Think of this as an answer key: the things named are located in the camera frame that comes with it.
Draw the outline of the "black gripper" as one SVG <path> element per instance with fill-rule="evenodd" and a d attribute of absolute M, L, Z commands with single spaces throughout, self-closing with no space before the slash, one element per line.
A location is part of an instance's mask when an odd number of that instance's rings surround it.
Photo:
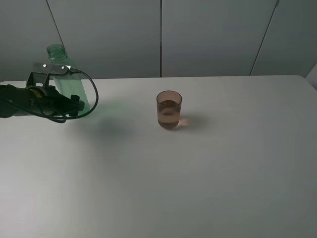
<path fill-rule="evenodd" d="M 31 90 L 39 100 L 40 112 L 49 113 L 49 116 L 82 113 L 85 103 L 78 95 L 71 95 L 69 99 L 60 94 L 50 85 L 52 76 L 61 76 L 61 74 L 31 72 L 27 80 L 26 89 Z"/>

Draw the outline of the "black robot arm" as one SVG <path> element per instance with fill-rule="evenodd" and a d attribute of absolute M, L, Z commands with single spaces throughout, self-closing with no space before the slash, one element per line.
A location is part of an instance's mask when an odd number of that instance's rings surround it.
<path fill-rule="evenodd" d="M 32 72 L 25 88 L 0 86 L 0 117 L 37 116 L 51 120 L 66 120 L 78 116 L 85 103 L 78 95 L 66 97 L 49 84 L 54 73 Z"/>

